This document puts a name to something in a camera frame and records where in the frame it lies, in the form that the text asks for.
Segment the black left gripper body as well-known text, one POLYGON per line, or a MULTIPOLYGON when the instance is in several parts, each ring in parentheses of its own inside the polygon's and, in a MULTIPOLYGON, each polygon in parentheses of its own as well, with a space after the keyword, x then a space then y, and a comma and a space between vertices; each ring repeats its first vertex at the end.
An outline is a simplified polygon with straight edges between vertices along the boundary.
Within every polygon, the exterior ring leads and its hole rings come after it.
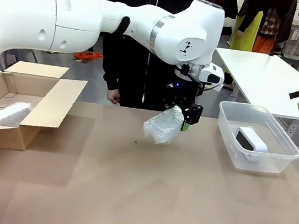
POLYGON ((185 84, 167 84, 165 88, 164 102, 166 108, 179 106, 181 110, 187 112, 197 112, 197 104, 195 98, 199 94, 200 88, 185 84))

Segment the person's right hand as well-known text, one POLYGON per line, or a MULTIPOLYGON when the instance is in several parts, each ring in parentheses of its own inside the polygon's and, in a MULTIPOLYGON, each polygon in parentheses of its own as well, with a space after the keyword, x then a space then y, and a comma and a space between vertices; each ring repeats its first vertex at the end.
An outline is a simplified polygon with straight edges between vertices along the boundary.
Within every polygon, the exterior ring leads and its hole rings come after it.
POLYGON ((106 95, 107 100, 112 102, 113 104, 120 103, 120 93, 118 89, 108 90, 106 95))

